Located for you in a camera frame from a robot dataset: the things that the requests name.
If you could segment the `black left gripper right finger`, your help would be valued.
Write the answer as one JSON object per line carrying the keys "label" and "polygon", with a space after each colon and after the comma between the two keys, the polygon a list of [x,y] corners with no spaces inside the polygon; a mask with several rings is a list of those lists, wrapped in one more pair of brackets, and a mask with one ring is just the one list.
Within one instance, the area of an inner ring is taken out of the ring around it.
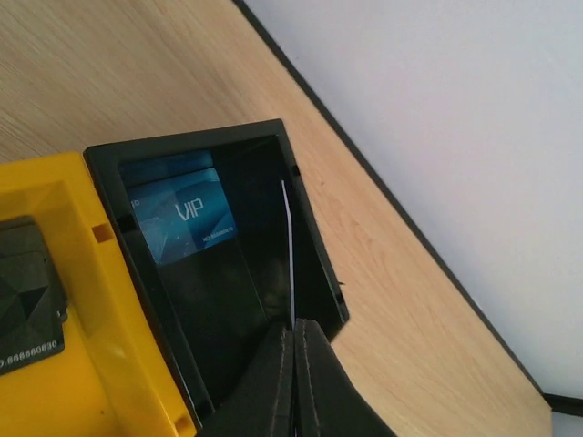
{"label": "black left gripper right finger", "polygon": [[295,428],[299,436],[393,436],[356,390],[314,320],[294,327]]}

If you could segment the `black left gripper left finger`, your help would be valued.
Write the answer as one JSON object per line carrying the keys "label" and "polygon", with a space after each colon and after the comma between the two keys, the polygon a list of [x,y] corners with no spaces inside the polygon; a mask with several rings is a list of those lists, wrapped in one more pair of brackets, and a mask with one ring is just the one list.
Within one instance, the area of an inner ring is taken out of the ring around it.
{"label": "black left gripper left finger", "polygon": [[277,323],[267,330],[239,385],[200,436],[293,436],[294,343]]}

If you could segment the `black credit card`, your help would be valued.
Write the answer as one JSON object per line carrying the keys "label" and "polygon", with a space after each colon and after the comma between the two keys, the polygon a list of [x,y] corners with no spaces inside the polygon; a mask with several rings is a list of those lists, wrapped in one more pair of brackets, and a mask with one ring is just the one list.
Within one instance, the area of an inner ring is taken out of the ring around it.
{"label": "black credit card", "polygon": [[31,217],[1,223],[1,373],[65,349],[67,296],[42,231]]}

